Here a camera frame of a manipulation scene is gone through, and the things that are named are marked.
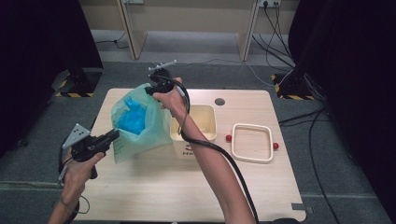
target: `white bin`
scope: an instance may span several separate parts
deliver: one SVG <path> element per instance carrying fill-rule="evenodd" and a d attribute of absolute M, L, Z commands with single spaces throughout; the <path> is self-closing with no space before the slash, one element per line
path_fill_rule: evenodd
<path fill-rule="evenodd" d="M 209 140 L 214 143 L 216 139 L 216 116 L 215 109 L 211 105 L 191 105 L 190 116 L 198 128 Z M 184 141 L 179 134 L 179 124 L 175 118 L 171 119 L 170 134 L 173 140 L 175 153 L 180 159 L 195 159 L 188 142 Z"/>

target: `blue plastic bag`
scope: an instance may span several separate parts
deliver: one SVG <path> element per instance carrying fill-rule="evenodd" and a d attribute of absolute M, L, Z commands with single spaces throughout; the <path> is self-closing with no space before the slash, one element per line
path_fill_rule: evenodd
<path fill-rule="evenodd" d="M 116 163 L 142 151 L 172 144 L 169 128 L 171 115 L 146 94 L 147 86 L 149 84 L 143 84 L 129 91 L 113 105 L 113 128 L 120 131 L 120 137 L 113 144 Z"/>

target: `wooden table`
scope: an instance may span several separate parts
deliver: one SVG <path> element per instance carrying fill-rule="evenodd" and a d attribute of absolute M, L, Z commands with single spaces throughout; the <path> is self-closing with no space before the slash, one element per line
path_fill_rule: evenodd
<path fill-rule="evenodd" d="M 93 126 L 92 134 L 112 129 L 111 108 L 129 89 L 112 89 Z M 282 217 L 305 219 L 305 210 L 293 210 L 302 204 L 291 169 L 276 114 L 267 91 L 188 90 L 192 105 L 212 105 L 217 117 L 215 143 L 227 151 L 231 144 L 225 136 L 235 123 L 264 125 L 271 129 L 279 143 L 268 164 L 237 161 L 247 182 L 260 221 Z M 216 105 L 221 98 L 225 105 Z M 235 150 L 254 156 L 268 153 L 263 133 L 240 130 Z M 113 149 L 97 165 L 98 178 L 87 182 L 83 196 L 91 210 L 78 215 L 80 220 L 117 221 L 224 221 L 219 203 L 208 186 L 196 160 L 178 159 L 172 145 L 154 148 L 132 159 L 115 164 Z M 86 204 L 81 201 L 80 211 Z"/>

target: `gray floor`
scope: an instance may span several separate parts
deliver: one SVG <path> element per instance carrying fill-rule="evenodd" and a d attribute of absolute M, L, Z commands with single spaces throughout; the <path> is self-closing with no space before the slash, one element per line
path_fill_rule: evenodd
<path fill-rule="evenodd" d="M 112 41 L 119 39 L 123 32 L 92 31 L 92 34 L 95 41 Z M 262 37 L 267 42 L 271 38 L 269 35 Z M 122 38 L 119 47 L 125 46 L 127 43 Z M 275 41 L 272 46 L 283 49 L 279 41 Z M 132 83 L 142 83 L 145 80 L 145 71 L 152 63 L 173 60 L 178 63 L 194 63 L 183 69 L 183 74 L 180 74 L 177 67 L 170 68 L 189 83 L 188 88 L 268 90 L 278 120 L 308 113 L 320 107 L 318 101 L 278 99 L 269 77 L 277 70 L 268 65 L 290 69 L 275 57 L 266 58 L 265 52 L 254 42 L 247 62 L 241 63 L 234 35 L 152 32 L 148 34 L 140 59 L 135 61 L 128 49 L 119 49 L 114 43 L 102 43 L 97 47 L 105 63 L 105 70 L 94 97 L 73 99 L 72 105 L 68 103 L 70 99 L 56 99 L 56 103 L 49 105 L 29 132 L 29 146 L 10 151 L 0 160 L 0 223 L 43 223 L 47 220 L 51 205 L 59 195 L 55 184 L 57 152 L 50 149 L 58 146 L 59 139 L 63 139 L 73 128 L 71 119 L 87 125 L 93 122 L 106 95 L 106 88 L 128 87 L 125 83 L 125 77 L 128 76 L 131 76 Z M 285 56 L 282 59 L 292 63 Z M 128 71 L 137 71 L 136 73 L 142 75 L 128 74 Z M 238 83 L 224 78 L 224 74 L 235 79 L 237 77 Z M 62 76 L 64 75 L 60 74 L 54 87 L 59 86 Z M 319 118 L 329 119 L 326 114 Z M 336 223 L 320 191 L 310 160 L 310 125 L 311 122 L 306 122 L 281 128 L 307 210 L 307 219 L 303 223 Z M 319 180 L 340 223 L 391 223 L 360 167 L 348 157 L 340 137 L 329 121 L 315 124 L 312 145 Z"/>

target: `power outlet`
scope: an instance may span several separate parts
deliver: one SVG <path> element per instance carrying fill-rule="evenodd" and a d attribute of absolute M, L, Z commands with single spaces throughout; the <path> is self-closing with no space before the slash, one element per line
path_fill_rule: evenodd
<path fill-rule="evenodd" d="M 264 2 L 267 2 L 267 8 L 280 7 L 280 0 L 261 0 L 259 6 L 264 7 Z"/>

